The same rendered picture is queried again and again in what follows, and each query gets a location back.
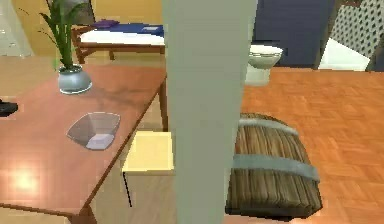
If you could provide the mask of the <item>pale yellow chair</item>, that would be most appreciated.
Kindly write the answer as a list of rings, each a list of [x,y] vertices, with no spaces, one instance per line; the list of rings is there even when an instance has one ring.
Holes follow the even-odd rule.
[[[174,173],[172,134],[137,131],[133,136],[121,172],[129,206],[132,207],[128,186],[129,176],[168,176]]]

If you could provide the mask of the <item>green houseplant in grey pot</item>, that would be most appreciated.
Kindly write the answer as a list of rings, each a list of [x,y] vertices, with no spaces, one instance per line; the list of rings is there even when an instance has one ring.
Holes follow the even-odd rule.
[[[52,33],[49,35],[44,31],[44,34],[49,37],[60,53],[61,65],[57,67],[58,88],[62,94],[66,95],[84,93],[92,87],[89,75],[80,64],[73,61],[72,56],[72,26],[79,12],[86,6],[85,2],[81,2],[68,8],[64,0],[51,0],[48,4],[49,15],[40,13]]]

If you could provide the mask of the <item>white toilet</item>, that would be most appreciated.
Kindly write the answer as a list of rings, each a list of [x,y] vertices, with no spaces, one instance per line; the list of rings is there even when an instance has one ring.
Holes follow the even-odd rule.
[[[280,60],[283,50],[267,45],[251,45],[245,84],[266,86],[270,81],[270,70]]]

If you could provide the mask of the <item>wooden barrel with grey bands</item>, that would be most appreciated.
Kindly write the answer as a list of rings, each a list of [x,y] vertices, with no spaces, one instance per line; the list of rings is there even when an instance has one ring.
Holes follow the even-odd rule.
[[[290,221],[323,208],[320,177],[298,131],[259,113],[240,115],[225,212]]]

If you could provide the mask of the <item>grey square bowl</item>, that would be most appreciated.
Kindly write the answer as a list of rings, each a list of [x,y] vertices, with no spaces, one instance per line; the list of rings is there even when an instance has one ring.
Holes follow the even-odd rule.
[[[88,150],[106,150],[114,141],[121,117],[109,112],[90,112],[68,129],[66,136]]]

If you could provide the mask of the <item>bed with blue blanket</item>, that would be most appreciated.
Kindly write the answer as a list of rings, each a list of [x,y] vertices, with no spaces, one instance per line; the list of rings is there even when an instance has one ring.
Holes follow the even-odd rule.
[[[87,56],[98,51],[107,51],[111,60],[115,59],[115,52],[165,53],[164,29],[159,24],[84,26],[73,28],[71,36],[80,64],[85,63]]]

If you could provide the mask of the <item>purple pillow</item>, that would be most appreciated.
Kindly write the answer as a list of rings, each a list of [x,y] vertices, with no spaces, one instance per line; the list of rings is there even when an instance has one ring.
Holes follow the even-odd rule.
[[[95,22],[93,24],[93,27],[95,27],[95,28],[109,28],[109,27],[115,26],[117,24],[119,24],[119,21],[103,19],[103,20],[99,20],[99,21]]]

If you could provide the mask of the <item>dark blue door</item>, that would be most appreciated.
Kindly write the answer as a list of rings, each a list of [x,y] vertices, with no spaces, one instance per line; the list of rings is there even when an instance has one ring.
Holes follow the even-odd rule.
[[[311,68],[335,0],[258,0],[252,43],[283,50],[279,66]]]

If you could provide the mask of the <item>brown wooden table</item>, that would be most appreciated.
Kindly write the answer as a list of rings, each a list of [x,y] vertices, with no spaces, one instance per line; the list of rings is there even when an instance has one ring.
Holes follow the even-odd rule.
[[[97,224],[90,203],[155,96],[166,98],[166,70],[116,65],[84,70],[93,82],[89,91],[65,95],[50,78],[18,96],[19,110],[0,119],[0,208]],[[88,112],[121,116],[104,151],[87,150],[66,136]]]

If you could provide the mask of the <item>small black object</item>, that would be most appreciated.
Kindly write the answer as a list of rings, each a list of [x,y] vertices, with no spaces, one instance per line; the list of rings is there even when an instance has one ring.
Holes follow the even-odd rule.
[[[0,99],[0,117],[7,117],[18,110],[18,104],[15,102],[6,102]]]

